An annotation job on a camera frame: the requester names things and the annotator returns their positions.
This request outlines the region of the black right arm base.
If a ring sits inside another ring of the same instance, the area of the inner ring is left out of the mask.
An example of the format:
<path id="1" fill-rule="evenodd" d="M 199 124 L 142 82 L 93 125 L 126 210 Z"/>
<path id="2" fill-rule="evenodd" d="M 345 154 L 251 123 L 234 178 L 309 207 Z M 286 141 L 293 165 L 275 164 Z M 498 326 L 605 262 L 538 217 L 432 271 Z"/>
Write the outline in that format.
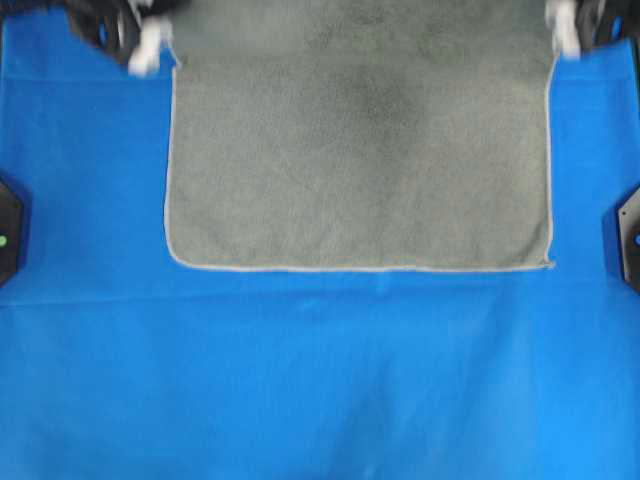
<path id="1" fill-rule="evenodd" d="M 639 294 L 639 184 L 628 189 L 614 206 L 616 272 Z"/>

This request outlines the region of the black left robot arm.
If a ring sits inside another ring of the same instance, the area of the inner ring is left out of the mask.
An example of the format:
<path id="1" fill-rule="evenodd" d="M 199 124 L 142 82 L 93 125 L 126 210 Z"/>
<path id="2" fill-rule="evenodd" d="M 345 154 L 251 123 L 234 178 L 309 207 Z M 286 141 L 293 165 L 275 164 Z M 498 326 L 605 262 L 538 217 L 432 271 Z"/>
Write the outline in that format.
<path id="1" fill-rule="evenodd" d="M 160 66 L 171 42 L 170 16 L 182 1 L 65 1 L 71 31 L 128 73 L 144 77 Z"/>

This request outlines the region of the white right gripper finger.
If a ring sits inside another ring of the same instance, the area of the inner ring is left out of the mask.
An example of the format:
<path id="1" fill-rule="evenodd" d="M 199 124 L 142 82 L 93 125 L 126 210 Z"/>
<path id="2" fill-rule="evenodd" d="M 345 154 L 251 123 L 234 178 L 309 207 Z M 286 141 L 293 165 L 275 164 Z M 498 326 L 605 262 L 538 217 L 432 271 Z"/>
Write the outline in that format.
<path id="1" fill-rule="evenodd" d="M 545 22 L 551 34 L 556 56 L 576 60 L 581 56 L 581 44 L 576 27 L 579 2 L 576 0 L 547 0 Z"/>

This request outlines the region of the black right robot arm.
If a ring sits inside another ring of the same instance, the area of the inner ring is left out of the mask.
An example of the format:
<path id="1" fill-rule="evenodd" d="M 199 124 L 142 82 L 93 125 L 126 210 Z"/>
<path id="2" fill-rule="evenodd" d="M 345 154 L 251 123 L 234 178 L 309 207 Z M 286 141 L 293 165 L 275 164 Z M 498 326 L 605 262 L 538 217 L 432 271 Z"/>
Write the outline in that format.
<path id="1" fill-rule="evenodd" d="M 554 55 L 578 59 L 612 42 L 616 20 L 630 7 L 631 1 L 546 1 L 544 16 Z"/>

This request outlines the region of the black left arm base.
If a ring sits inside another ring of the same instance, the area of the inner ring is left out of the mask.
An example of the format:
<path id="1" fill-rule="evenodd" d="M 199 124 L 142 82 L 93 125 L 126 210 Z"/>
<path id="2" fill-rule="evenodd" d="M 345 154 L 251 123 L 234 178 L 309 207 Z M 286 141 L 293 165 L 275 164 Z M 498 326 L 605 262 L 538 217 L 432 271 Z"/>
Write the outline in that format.
<path id="1" fill-rule="evenodd" d="M 31 191 L 1 172 L 1 287 L 26 268 L 32 213 Z"/>

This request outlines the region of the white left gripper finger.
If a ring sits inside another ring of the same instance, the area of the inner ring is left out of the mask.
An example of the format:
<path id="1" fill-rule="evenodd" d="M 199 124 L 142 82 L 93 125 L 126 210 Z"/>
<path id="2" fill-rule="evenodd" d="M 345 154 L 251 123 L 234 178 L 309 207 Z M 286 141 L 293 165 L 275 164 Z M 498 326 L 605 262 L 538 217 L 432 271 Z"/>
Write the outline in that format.
<path id="1" fill-rule="evenodd" d="M 166 17 L 148 17 L 142 21 L 139 44 L 134 49 L 129 62 L 131 75 L 144 77 L 154 73 L 160 66 L 163 48 L 172 39 L 172 25 Z"/>

